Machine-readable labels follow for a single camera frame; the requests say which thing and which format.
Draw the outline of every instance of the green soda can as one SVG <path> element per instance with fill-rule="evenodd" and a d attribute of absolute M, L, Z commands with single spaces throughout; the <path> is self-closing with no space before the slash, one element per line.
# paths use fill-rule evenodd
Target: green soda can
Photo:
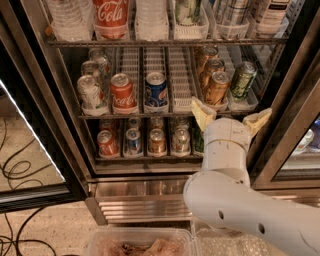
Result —
<path fill-rule="evenodd" d="M 251 85 L 257 76 L 257 68 L 250 61 L 242 62 L 235 70 L 230 91 L 236 101 L 247 98 Z"/>

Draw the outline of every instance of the gold can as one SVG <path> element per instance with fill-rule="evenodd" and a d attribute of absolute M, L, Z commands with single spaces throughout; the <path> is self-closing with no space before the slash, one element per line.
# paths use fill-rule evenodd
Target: gold can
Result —
<path fill-rule="evenodd" d="M 213 73 L 206 89 L 205 103 L 209 105 L 221 105 L 230 85 L 231 78 L 227 72 L 217 71 Z"/>
<path fill-rule="evenodd" d="M 206 90 L 206 87 L 209 83 L 209 79 L 212 76 L 212 74 L 214 72 L 224 71 L 224 70 L 225 70 L 225 64 L 223 59 L 220 59 L 220 58 L 208 59 L 208 61 L 204 66 L 204 70 L 199 77 L 200 88 L 203 93 Z"/>
<path fill-rule="evenodd" d="M 208 59 L 219 58 L 217 46 L 205 45 L 201 48 L 197 58 L 197 73 L 198 76 L 203 72 L 204 66 Z"/>

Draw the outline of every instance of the food container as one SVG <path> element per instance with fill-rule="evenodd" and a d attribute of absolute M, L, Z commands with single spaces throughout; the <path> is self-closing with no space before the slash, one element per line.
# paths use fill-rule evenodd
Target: food container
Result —
<path fill-rule="evenodd" d="M 179 245 L 180 250 L 174 254 L 175 256 L 195 255 L 191 234 L 184 229 L 101 227 L 89 241 L 84 256 L 114 256 L 115 254 L 107 253 L 107 246 L 110 246 L 112 240 L 119 242 L 120 245 L 146 246 L 149 248 L 157 239 L 169 240 Z"/>

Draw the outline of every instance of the blue soda can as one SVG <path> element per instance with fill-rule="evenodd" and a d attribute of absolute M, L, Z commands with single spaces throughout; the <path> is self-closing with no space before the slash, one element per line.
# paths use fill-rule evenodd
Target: blue soda can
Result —
<path fill-rule="evenodd" d="M 146 77 L 145 105 L 162 107 L 168 104 L 167 81 L 160 72 L 151 72 Z"/>
<path fill-rule="evenodd" d="M 142 152 L 141 135 L 137 128 L 130 128 L 126 132 L 128 142 L 128 151 L 131 155 L 136 155 Z"/>

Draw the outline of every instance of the glass door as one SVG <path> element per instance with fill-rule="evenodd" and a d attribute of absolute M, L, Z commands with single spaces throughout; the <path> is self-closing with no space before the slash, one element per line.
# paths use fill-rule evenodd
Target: glass door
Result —
<path fill-rule="evenodd" d="M 319 77 L 318 50 L 252 170 L 254 189 L 320 206 Z"/>
<path fill-rule="evenodd" d="M 2 14 L 0 213 L 84 200 L 85 163 L 50 90 L 44 91 L 46 80 L 39 87 Z"/>

